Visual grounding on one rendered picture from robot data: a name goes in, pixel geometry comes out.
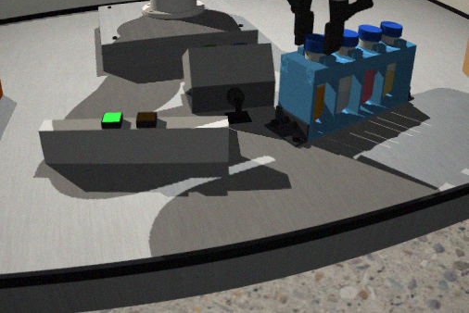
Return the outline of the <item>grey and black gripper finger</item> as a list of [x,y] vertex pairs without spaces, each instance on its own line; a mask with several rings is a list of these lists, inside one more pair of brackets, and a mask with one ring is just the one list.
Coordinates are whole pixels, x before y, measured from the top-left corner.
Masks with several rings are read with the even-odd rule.
[[339,51],[343,44],[345,21],[357,12],[373,6],[373,0],[357,0],[351,4],[349,0],[329,0],[330,22],[325,23],[323,53],[329,56]]
[[287,0],[295,14],[295,45],[304,44],[304,36],[313,33],[314,14],[311,11],[312,0]]

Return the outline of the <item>blue tube rack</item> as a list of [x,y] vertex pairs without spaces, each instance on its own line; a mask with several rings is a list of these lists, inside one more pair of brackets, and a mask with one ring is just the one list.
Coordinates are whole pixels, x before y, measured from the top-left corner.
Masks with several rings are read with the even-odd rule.
[[[358,43],[347,56],[333,53],[313,62],[305,58],[304,45],[299,46],[281,54],[278,106],[310,124],[308,142],[338,131],[408,101],[415,52],[416,44],[399,38],[394,44],[373,44],[372,50]],[[394,63],[393,87],[383,97],[387,65]],[[371,69],[375,69],[373,95],[361,105],[365,71]],[[348,76],[352,76],[349,104],[336,114],[339,79]],[[323,113],[313,122],[317,85],[324,83]]]

